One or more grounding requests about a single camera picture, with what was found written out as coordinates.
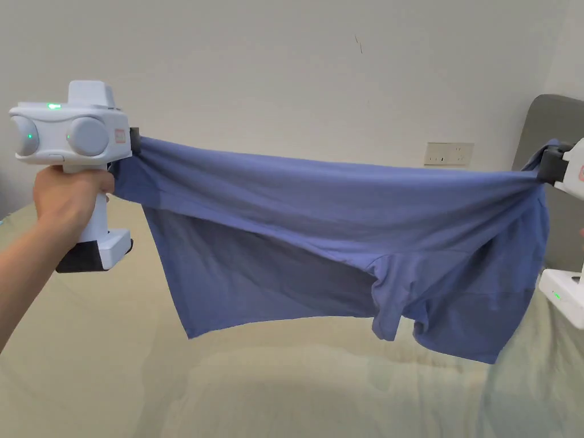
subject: cloth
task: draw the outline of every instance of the cloth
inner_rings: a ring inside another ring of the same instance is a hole
[[[403,315],[425,347],[494,363],[543,264],[537,160],[525,172],[406,169],[143,137],[112,172],[115,194],[143,206],[188,337],[336,315],[374,317],[393,340]]]

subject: power socket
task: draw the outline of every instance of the power socket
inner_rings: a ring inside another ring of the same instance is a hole
[[[424,166],[467,167],[474,143],[428,143]]]

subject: human hand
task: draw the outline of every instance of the human hand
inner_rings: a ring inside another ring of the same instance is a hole
[[[48,221],[71,248],[91,219],[98,193],[112,193],[113,175],[87,170],[64,173],[61,166],[49,166],[37,173],[33,200],[39,221]]]

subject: bed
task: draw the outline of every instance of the bed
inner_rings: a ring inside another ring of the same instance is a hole
[[[514,168],[551,137],[584,137],[582,120],[583,102],[537,98]],[[579,270],[584,203],[549,195],[548,263]],[[0,356],[1,437],[584,436],[584,332],[539,292],[491,367],[424,349],[407,319],[392,343],[353,318],[189,341],[140,206],[113,199],[109,217],[132,253],[109,273],[55,274]],[[6,218],[0,248],[35,218]]]

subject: gray headboard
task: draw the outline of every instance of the gray headboard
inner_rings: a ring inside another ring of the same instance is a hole
[[[584,102],[557,95],[538,96],[527,113],[513,170],[521,170],[548,140],[576,143],[584,138]],[[573,270],[582,269],[584,239],[584,201],[580,201],[551,186],[545,188],[550,209],[551,231],[545,251],[547,266]]]

